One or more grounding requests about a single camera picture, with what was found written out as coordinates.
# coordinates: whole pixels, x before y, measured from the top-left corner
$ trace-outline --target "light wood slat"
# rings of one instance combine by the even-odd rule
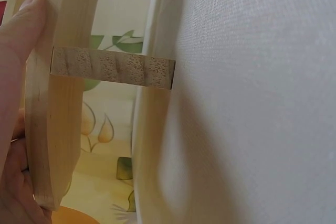
[[[27,63],[29,169],[40,206],[57,210],[80,155],[83,80],[50,75],[55,46],[89,47],[98,0],[47,0],[46,27]]]
[[[171,89],[175,61],[89,48],[55,47],[51,74]]]

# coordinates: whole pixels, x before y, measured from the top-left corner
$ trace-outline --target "green leaf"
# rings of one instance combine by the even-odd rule
[[[136,43],[136,44],[116,44],[120,50],[124,52],[129,52],[130,54],[140,54],[142,52],[143,43]]]
[[[103,39],[104,35],[92,35],[90,40],[90,48],[98,49]]]
[[[128,207],[127,212],[136,212],[134,191],[131,192],[130,196],[128,197],[128,203],[129,203],[129,207]]]
[[[97,80],[86,79],[85,80],[84,91],[89,91],[89,90],[94,89],[96,86],[98,86],[99,83],[100,83],[100,81],[97,81]]]
[[[133,37],[134,30],[128,31],[123,36],[113,36],[112,43],[121,51],[131,54],[140,54],[143,48],[143,38]]]
[[[133,179],[132,159],[130,157],[119,157],[117,162],[117,179]]]

